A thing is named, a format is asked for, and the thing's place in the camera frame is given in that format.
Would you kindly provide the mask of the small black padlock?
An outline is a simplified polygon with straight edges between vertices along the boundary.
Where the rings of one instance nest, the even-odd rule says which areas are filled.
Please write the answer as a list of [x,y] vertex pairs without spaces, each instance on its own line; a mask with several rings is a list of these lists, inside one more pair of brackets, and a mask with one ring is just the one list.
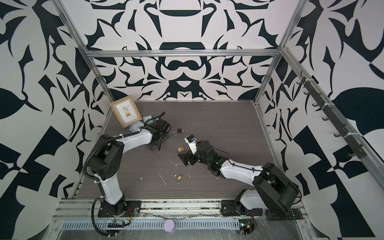
[[178,134],[182,134],[186,131],[186,129],[178,128],[176,131],[173,132],[173,136],[177,136]]

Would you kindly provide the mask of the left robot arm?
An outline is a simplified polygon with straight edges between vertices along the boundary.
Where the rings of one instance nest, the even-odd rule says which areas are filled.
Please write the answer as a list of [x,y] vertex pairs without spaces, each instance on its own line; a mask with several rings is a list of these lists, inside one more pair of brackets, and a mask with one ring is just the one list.
[[101,200],[111,207],[122,205],[125,197],[118,181],[118,171],[124,153],[140,146],[160,149],[169,137],[171,125],[161,117],[145,122],[135,132],[116,136],[102,135],[83,166],[83,175],[98,184]]

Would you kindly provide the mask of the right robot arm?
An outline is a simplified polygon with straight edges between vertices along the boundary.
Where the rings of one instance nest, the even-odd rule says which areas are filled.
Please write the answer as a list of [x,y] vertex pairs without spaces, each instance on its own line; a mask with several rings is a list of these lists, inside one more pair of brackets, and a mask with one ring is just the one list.
[[215,177],[236,180],[253,186],[238,195],[238,206],[251,211],[257,204],[264,203],[268,210],[279,215],[287,215],[301,194],[298,185],[293,183],[273,163],[264,166],[241,164],[231,160],[229,154],[221,156],[209,141],[186,141],[190,150],[179,152],[178,157],[185,166],[196,163],[207,166]]

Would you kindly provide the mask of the brass padlock centre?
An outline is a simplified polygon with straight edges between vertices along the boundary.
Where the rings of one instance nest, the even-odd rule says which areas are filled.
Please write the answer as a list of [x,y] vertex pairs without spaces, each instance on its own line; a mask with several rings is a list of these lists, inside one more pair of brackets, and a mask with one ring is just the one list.
[[185,148],[182,145],[178,145],[178,152],[185,153]]

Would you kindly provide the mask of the green square alarm clock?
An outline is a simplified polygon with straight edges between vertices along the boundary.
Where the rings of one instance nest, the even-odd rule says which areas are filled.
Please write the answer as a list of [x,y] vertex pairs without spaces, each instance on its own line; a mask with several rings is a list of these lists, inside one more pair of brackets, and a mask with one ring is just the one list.
[[145,123],[146,121],[150,120],[152,118],[152,115],[148,115],[143,117],[143,122]]

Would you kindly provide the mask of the blue square alarm clock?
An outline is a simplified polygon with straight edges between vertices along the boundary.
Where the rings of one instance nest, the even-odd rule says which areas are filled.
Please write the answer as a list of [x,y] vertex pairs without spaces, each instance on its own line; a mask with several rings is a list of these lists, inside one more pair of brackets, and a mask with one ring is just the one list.
[[130,126],[130,128],[129,128],[129,130],[133,133],[133,132],[137,132],[137,131],[139,131],[140,129],[141,129],[141,127],[143,127],[144,126],[144,123],[142,122],[142,121],[137,121],[137,122],[135,122],[135,123],[133,123],[131,126]]

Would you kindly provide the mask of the purple round lid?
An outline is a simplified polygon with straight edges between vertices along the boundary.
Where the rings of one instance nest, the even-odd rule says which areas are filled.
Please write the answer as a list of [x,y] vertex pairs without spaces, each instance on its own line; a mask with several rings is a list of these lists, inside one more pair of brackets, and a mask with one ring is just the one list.
[[167,233],[173,233],[176,229],[176,223],[174,220],[168,219],[164,222],[164,230]]

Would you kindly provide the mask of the right circuit board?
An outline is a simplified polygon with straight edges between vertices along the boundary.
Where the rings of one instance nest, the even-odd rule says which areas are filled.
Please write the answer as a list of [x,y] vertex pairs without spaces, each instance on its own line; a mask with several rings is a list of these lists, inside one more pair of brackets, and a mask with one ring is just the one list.
[[257,227],[257,222],[255,219],[240,219],[239,220],[240,234],[249,235]]

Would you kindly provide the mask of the circuit board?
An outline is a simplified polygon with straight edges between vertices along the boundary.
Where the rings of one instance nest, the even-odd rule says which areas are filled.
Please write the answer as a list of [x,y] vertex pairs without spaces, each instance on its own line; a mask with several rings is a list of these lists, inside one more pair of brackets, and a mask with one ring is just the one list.
[[125,228],[131,224],[131,219],[127,220],[113,220],[111,223],[108,223],[108,228]]
[[257,222],[255,219],[240,219],[239,220],[240,234],[249,235],[257,227]]

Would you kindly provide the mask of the left circuit board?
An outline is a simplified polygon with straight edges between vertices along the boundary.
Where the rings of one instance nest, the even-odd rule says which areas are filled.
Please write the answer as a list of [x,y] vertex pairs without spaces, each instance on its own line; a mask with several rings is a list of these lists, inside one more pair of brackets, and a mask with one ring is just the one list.
[[108,228],[125,228],[131,224],[131,219],[127,220],[113,220],[111,223],[108,223]]

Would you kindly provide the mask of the black remote control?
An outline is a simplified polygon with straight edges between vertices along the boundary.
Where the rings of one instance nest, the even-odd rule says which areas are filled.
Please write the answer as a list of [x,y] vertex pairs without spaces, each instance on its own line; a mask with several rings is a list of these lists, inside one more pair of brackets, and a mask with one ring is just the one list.
[[300,209],[290,209],[287,214],[279,214],[266,210],[269,221],[303,220],[304,216]]

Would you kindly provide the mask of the black coat hook rack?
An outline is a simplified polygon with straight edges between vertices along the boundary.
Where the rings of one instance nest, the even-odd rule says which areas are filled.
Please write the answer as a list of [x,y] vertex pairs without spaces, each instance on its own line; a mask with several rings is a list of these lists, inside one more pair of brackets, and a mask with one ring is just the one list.
[[343,138],[347,145],[351,148],[352,154],[348,154],[350,157],[358,157],[362,159],[367,156],[366,151],[364,150],[364,144],[359,140],[358,133],[352,130],[347,123],[346,118],[337,108],[337,106],[329,99],[326,93],[319,87],[317,82],[314,79],[307,79],[302,77],[301,81],[298,83],[303,85],[307,92],[305,95],[311,96],[315,100],[313,107],[319,108],[326,115],[325,118],[322,118],[323,121],[330,121],[337,133],[334,134],[336,138]]

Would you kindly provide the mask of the wooden picture frame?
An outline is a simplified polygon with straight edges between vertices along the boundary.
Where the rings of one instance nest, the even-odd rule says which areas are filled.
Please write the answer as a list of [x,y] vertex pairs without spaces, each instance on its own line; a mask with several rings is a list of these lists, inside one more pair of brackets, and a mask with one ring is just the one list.
[[110,103],[110,107],[123,129],[143,119],[132,96],[114,101]]

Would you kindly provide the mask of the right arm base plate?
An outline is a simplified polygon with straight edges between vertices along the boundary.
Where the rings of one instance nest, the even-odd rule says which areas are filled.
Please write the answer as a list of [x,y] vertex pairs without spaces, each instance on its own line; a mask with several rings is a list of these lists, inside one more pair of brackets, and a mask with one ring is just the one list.
[[233,216],[262,216],[263,209],[246,209],[238,200],[222,200],[221,201],[221,215],[225,217]]

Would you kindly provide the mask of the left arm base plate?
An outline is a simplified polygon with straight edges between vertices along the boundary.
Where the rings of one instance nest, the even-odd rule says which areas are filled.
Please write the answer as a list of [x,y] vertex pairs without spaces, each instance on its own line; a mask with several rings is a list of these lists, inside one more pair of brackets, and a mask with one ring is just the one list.
[[111,205],[102,200],[101,207],[98,212],[99,218],[112,217],[133,217],[141,211],[141,201],[123,201],[120,200],[116,205]]

